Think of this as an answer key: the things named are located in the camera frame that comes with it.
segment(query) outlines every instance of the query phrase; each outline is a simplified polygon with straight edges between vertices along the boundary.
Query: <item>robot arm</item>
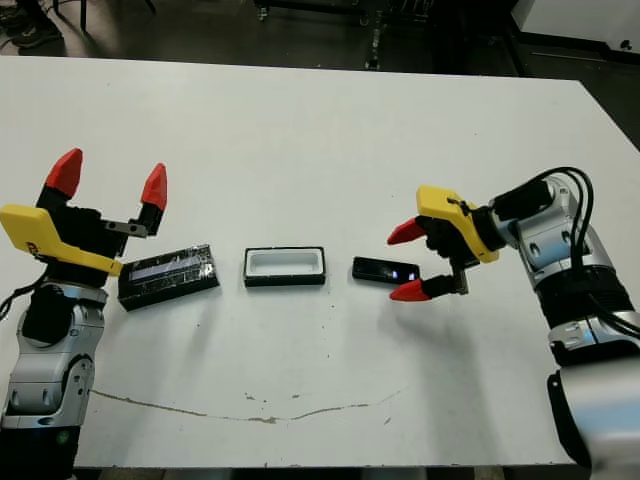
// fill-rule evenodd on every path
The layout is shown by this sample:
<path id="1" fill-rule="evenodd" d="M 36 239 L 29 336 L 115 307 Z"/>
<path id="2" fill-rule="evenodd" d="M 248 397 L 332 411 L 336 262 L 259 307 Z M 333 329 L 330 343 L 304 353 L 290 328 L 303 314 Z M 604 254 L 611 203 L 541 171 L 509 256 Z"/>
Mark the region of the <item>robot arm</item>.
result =
<path id="1" fill-rule="evenodd" d="M 577 185 L 578 199 L 562 175 Z M 560 442 L 594 479 L 639 478 L 640 316 L 589 225 L 586 174 L 553 169 L 479 208 L 451 190 L 422 186 L 417 203 L 420 215 L 388 243 L 426 235 L 453 273 L 404 284 L 391 298 L 465 294 L 465 269 L 497 260 L 506 245 L 518 250 L 560 366 L 547 382 Z"/>
<path id="2" fill-rule="evenodd" d="M 114 258 L 128 237 L 155 235 L 166 206 L 166 173 L 158 164 L 137 219 L 115 222 L 96 210 L 70 207 L 81 164 L 82 152 L 71 150 L 51 170 L 36 207 L 0 209 L 13 245 L 47 265 L 36 283 L 0 307 L 2 318 L 13 297 L 33 291 L 19 321 L 20 353 L 0 421 L 0 468 L 16 478 L 71 477 L 104 328 L 102 287 L 120 273 Z"/>

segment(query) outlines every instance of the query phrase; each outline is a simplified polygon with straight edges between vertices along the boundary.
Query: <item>silver robot arm segment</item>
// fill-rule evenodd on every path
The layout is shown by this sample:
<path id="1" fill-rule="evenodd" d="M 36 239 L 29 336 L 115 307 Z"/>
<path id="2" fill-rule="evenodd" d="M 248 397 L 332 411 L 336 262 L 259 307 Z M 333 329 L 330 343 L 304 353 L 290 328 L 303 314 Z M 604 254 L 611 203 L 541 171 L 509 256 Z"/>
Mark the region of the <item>silver robot arm segment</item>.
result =
<path id="1" fill-rule="evenodd" d="M 560 440 L 577 463 L 592 468 L 593 479 L 638 479 L 640 315 L 589 225 L 577 245 L 583 268 L 576 273 L 571 231 L 579 202 L 560 177 L 543 181 L 550 202 L 537 212 L 492 215 L 504 242 L 519 251 L 551 329 L 560 369 L 547 387 Z"/>

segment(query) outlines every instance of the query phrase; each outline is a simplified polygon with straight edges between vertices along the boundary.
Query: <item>black box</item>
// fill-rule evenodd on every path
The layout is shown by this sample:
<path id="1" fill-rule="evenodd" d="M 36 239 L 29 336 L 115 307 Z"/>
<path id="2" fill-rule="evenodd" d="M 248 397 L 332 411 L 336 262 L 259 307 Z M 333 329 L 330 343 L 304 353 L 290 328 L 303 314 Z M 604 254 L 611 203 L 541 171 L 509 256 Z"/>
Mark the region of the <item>black box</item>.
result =
<path id="1" fill-rule="evenodd" d="M 118 300 L 130 311 L 218 285 L 211 248 L 200 245 L 125 264 Z"/>

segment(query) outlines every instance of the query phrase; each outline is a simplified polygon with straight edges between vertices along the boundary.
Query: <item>smartphone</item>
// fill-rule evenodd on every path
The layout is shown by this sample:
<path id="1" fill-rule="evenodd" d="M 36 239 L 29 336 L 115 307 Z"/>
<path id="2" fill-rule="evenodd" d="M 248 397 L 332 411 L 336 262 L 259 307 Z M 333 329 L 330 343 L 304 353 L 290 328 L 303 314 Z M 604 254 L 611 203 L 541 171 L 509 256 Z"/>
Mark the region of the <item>smartphone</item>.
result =
<path id="1" fill-rule="evenodd" d="M 354 257 L 351 275 L 360 280 L 402 285 L 420 278 L 420 267 L 412 263 Z"/>

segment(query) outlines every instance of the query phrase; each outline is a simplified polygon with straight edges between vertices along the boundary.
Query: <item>wall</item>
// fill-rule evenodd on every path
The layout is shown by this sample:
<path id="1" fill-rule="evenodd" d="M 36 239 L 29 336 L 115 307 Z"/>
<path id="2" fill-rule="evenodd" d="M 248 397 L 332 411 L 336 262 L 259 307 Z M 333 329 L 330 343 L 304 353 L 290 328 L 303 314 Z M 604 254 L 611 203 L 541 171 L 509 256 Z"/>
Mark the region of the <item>wall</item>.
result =
<path id="1" fill-rule="evenodd" d="M 512 15 L 525 32 L 605 42 L 629 12 L 640 30 L 638 0 L 520 0 Z"/>

